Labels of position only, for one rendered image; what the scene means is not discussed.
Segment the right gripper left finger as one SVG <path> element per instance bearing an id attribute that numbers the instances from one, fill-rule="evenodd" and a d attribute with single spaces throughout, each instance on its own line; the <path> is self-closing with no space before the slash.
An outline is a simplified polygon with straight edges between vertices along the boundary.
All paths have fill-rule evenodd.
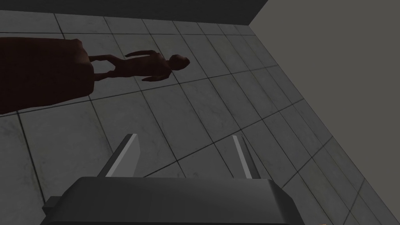
<path id="1" fill-rule="evenodd" d="M 133 177 L 140 157 L 137 134 L 127 134 L 98 177 Z"/>

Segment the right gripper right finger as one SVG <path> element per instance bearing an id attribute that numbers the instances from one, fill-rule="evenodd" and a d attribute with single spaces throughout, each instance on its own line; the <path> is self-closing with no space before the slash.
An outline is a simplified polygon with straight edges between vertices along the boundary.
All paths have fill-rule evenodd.
<path id="1" fill-rule="evenodd" d="M 244 137 L 233 135 L 232 138 L 234 140 L 245 177 L 247 179 L 261 179 Z"/>

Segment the dark brown human figure statue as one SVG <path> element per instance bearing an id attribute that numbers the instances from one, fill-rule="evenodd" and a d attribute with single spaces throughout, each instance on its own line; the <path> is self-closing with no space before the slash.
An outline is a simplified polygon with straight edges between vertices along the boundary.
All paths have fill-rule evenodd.
<path id="1" fill-rule="evenodd" d="M 44 107 L 90 95 L 96 81 L 135 77 L 167 79 L 190 64 L 153 50 L 89 56 L 79 39 L 0 37 L 0 114 Z"/>

